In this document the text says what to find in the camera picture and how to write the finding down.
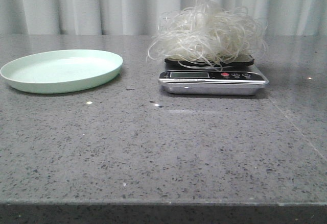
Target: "speckled countertop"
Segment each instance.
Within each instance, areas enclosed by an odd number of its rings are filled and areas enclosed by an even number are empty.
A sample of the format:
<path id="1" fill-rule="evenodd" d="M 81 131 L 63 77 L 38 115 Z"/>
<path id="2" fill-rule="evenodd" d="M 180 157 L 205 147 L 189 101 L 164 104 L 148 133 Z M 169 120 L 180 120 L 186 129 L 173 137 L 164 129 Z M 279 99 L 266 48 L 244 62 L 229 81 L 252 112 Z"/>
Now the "speckled countertop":
<path id="1" fill-rule="evenodd" d="M 0 80 L 1 204 L 327 203 L 327 37 L 267 37 L 256 65 L 270 83 L 249 97 L 164 92 L 150 42 L 0 36 L 1 66 L 72 48 L 124 59 L 113 81 L 81 92 Z"/>

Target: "white curtain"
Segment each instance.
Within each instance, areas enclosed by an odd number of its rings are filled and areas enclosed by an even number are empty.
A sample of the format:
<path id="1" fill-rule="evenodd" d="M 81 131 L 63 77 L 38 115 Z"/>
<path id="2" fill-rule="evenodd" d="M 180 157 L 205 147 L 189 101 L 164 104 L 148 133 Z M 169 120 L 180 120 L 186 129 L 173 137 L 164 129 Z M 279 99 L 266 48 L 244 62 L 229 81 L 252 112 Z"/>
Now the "white curtain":
<path id="1" fill-rule="evenodd" d="M 153 35 L 161 13 L 196 0 L 0 0 L 0 34 Z M 326 35 L 327 0 L 208 0 L 245 6 L 268 35 Z"/>

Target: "kitchen scale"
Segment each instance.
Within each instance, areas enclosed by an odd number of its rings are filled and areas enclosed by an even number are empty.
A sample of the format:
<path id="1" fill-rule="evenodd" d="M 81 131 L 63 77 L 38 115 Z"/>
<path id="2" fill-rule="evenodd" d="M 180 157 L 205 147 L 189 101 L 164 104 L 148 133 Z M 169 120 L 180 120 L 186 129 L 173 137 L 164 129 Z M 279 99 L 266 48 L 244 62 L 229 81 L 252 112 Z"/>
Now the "kitchen scale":
<path id="1" fill-rule="evenodd" d="M 165 59 L 165 62 L 166 71 L 159 75 L 158 82 L 168 93 L 254 95 L 269 83 L 254 65 L 253 58 L 246 62 L 236 59 L 222 71 L 201 66 L 198 69 L 185 68 L 169 59 Z"/>

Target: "noodle pile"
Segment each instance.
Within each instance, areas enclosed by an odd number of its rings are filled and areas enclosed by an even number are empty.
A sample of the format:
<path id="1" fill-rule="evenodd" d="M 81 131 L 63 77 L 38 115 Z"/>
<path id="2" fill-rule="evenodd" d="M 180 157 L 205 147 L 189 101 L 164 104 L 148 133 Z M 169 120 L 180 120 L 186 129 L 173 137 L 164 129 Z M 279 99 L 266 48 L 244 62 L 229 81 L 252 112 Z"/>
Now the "noodle pile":
<path id="1" fill-rule="evenodd" d="M 217 3 L 203 2 L 164 13 L 148 56 L 188 61 L 186 67 L 196 68 L 192 64 L 221 66 L 239 55 L 251 55 L 265 47 L 265 28 L 242 9 L 223 11 Z"/>

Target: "plate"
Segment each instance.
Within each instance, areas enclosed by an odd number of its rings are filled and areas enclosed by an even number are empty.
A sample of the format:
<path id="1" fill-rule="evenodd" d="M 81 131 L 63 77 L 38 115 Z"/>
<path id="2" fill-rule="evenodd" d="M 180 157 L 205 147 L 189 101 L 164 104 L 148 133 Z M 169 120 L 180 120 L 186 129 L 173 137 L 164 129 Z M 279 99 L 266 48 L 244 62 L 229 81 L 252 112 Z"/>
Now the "plate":
<path id="1" fill-rule="evenodd" d="M 13 60 L 0 69 L 0 74 L 17 90 L 55 94 L 107 83 L 119 74 L 122 64 L 122 57 L 115 53 L 67 49 Z"/>

